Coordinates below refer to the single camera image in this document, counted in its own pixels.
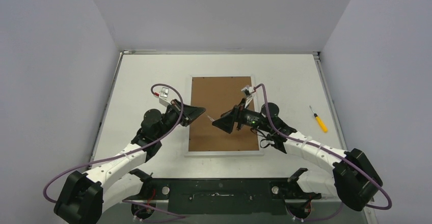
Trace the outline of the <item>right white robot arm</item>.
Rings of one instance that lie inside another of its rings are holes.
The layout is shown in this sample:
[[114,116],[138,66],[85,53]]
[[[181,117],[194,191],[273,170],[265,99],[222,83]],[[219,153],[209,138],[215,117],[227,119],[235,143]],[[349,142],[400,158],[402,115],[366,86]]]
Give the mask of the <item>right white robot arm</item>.
[[290,181],[288,191],[294,198],[301,198],[307,192],[333,195],[352,210],[361,211],[383,186],[363,151],[346,151],[307,139],[279,118],[279,107],[274,103],[269,102],[261,107],[260,112],[255,112],[247,109],[243,99],[232,110],[214,120],[212,125],[226,133],[240,130],[243,126],[265,132],[265,139],[273,148],[301,157],[330,174],[329,178],[318,181],[301,174]]

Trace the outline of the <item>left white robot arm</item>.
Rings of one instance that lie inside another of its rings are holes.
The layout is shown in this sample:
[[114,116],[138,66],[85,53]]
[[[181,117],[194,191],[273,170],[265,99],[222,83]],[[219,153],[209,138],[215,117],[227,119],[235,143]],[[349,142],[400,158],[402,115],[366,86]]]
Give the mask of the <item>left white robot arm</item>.
[[165,113],[150,109],[132,141],[108,162],[80,173],[71,173],[53,209],[67,223],[97,223],[102,213],[131,195],[145,199],[151,195],[150,182],[134,175],[141,164],[161,148],[161,139],[177,125],[189,126],[206,111],[203,107],[183,105],[177,99]]

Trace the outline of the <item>white picture frame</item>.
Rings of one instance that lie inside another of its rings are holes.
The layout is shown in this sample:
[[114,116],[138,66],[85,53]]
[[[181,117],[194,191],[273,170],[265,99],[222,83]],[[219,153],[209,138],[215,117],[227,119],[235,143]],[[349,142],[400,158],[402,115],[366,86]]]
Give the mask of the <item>white picture frame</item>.
[[234,157],[262,156],[259,138],[243,127],[231,134],[212,126],[207,117],[220,118],[221,114],[231,110],[245,96],[241,91],[246,85],[252,85],[250,76],[204,76],[191,77],[190,101],[192,106],[204,107],[206,112],[189,126],[189,139],[185,144],[185,156],[198,157]]

